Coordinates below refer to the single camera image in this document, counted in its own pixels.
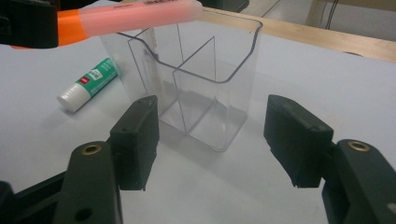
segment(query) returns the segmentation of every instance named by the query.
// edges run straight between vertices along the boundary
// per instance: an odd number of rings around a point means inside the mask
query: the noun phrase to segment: clear plastic container
[[[225,150],[248,117],[261,28],[205,11],[198,21],[102,41],[131,100],[157,95],[161,121]]]

